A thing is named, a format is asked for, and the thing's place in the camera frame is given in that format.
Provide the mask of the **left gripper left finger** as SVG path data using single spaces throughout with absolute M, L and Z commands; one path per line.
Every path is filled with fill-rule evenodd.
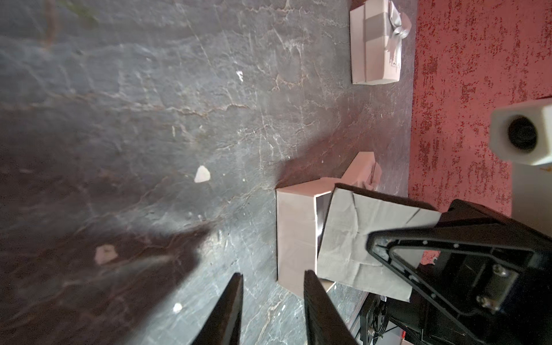
M 234 273 L 203 328 L 192 342 L 233 345 L 240 343 L 244 278 Z

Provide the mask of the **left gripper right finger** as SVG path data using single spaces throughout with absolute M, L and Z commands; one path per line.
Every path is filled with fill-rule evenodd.
M 308 345 L 357 344 L 313 270 L 304 273 L 303 295 Z

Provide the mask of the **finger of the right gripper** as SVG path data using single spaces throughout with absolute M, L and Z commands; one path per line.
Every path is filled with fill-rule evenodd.
M 434 227 L 375 231 L 367 252 L 413 290 L 388 315 L 414 344 L 550 344 L 551 238 L 455 200 Z

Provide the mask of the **small pink gift box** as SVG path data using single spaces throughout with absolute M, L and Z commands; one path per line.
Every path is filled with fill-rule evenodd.
M 382 168 L 374 152 L 359 152 L 341 178 L 341 182 L 368 191 L 375 191 L 382 177 Z

